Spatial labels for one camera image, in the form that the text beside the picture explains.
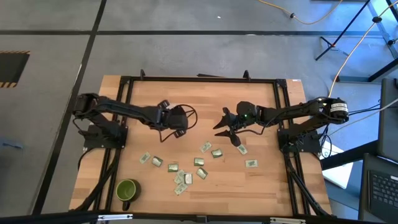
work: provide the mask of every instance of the white cable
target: white cable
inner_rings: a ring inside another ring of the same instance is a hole
[[[376,112],[374,112],[374,113],[371,113],[371,114],[369,114],[369,115],[367,115],[367,116],[365,116],[365,117],[363,117],[363,118],[361,118],[361,119],[358,119],[358,120],[356,120],[356,121],[354,121],[354,122],[352,122],[352,123],[350,123],[350,124],[344,125],[343,127],[337,129],[336,131],[333,131],[331,134],[329,134],[329,136],[331,136],[332,134],[335,134],[337,131],[339,131],[339,130],[341,130],[341,129],[347,127],[347,126],[350,126],[350,125],[352,125],[352,124],[354,124],[354,123],[357,123],[357,122],[359,122],[359,121],[362,121],[362,120],[364,120],[364,119],[366,119],[366,118],[368,118],[368,117],[370,117],[370,116],[372,116],[372,115],[374,115],[374,114],[377,114],[378,112],[380,112],[380,111],[382,111],[382,110],[384,110],[384,109],[390,107],[391,105],[393,105],[393,104],[394,104],[395,102],[397,102],[397,101],[398,101],[398,98],[397,98],[396,100],[394,100],[393,102],[389,103],[388,105],[386,105],[385,107],[379,109],[378,111],[376,111]]]
[[[381,12],[381,14],[378,17],[381,17],[390,7],[392,7],[393,5],[397,4],[398,1],[392,3],[391,5],[389,5],[384,11]],[[333,79],[333,83],[331,84],[330,87],[330,91],[329,91],[329,95],[328,97],[331,96],[331,92],[333,90],[333,87],[335,85],[335,82],[337,80],[337,77],[339,76],[340,72],[342,71],[342,69],[344,68],[344,66],[346,65],[348,59],[351,57],[351,55],[354,53],[354,51],[356,50],[356,48],[361,44],[361,42],[365,39],[365,37],[367,36],[367,34],[369,33],[369,31],[374,27],[374,25],[376,25],[375,22],[373,22],[373,24],[370,26],[370,28],[365,32],[365,34],[362,36],[361,40],[355,45],[354,49],[348,54],[346,60],[344,61],[343,65],[340,67],[340,69],[338,70],[337,74],[335,75],[335,78]]]

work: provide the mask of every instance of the table leg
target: table leg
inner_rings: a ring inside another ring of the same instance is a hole
[[[350,149],[348,151],[322,159],[321,160],[322,170],[327,170],[334,167],[342,166],[350,162],[360,161],[361,159],[363,159],[363,155],[365,153],[369,153],[376,156],[377,144],[378,140],[375,140],[373,142],[363,144],[362,146],[358,146],[354,149]]]

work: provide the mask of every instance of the black clamp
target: black clamp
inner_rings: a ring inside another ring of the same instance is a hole
[[[373,17],[372,21],[373,21],[374,23],[379,23],[379,22],[382,21],[382,19],[381,19],[381,17],[376,16],[376,17]]]
[[[275,79],[276,84],[278,84],[279,86],[281,86],[282,88],[287,88],[287,82],[286,79],[284,78],[277,78]]]
[[[144,76],[146,76],[145,72],[144,72],[144,69],[141,69],[141,72],[140,72],[139,76],[140,76],[141,81],[143,81],[144,80]]]
[[[387,44],[391,46],[391,45],[395,44],[396,41],[397,41],[396,39],[394,39],[394,40],[389,40],[389,41],[387,42]]]
[[[249,71],[245,70],[243,73],[243,78],[247,79],[249,82],[251,82],[251,78],[249,75]]]
[[[131,79],[130,76],[122,76],[120,78],[120,84],[125,85],[125,84],[129,83],[130,79]]]

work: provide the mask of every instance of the keyboard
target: keyboard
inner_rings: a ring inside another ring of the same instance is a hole
[[[398,177],[369,171],[370,212],[390,223],[398,218]]]

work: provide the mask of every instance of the yellow cable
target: yellow cable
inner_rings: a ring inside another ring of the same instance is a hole
[[[280,9],[280,10],[286,12],[286,13],[289,14],[289,15],[292,14],[291,12],[289,12],[289,11],[286,10],[286,9],[284,9],[283,7],[280,7],[280,6],[271,4],[271,3],[269,3],[269,2],[265,2],[265,1],[263,1],[263,0],[258,0],[258,1],[261,2],[261,3],[267,4],[267,5],[269,5],[269,6],[275,7],[275,8],[277,8],[277,9]],[[340,2],[339,2],[333,9],[331,9],[326,15],[324,15],[322,18],[320,18],[319,20],[317,20],[317,21],[315,21],[315,22],[304,22],[304,21],[301,21],[299,18],[297,18],[297,16],[293,16],[293,18],[296,19],[297,21],[301,22],[302,24],[305,24],[305,25],[316,24],[317,22],[320,22],[320,21],[323,20],[324,18],[328,17],[328,16],[337,8],[337,6],[339,6],[342,2],[343,2],[343,0],[340,0]]]
[[[397,4],[398,1],[392,3],[391,5],[389,5],[378,17],[381,17],[389,8],[391,8],[393,5]],[[333,87],[335,85],[335,82],[337,80],[338,75],[340,74],[340,72],[342,71],[342,69],[344,68],[344,66],[346,65],[348,59],[351,57],[351,55],[354,53],[354,51],[356,50],[356,48],[362,43],[362,41],[365,39],[365,37],[367,36],[367,34],[369,33],[369,31],[374,27],[374,25],[376,25],[375,22],[373,22],[373,24],[370,26],[370,28],[365,32],[365,34],[362,36],[361,40],[355,45],[354,49],[349,53],[349,55],[347,56],[346,60],[344,61],[343,65],[340,67],[340,69],[338,70],[335,79],[333,80],[333,83],[331,84],[330,87],[330,91],[329,91],[329,96],[331,96],[331,91],[333,90]]]

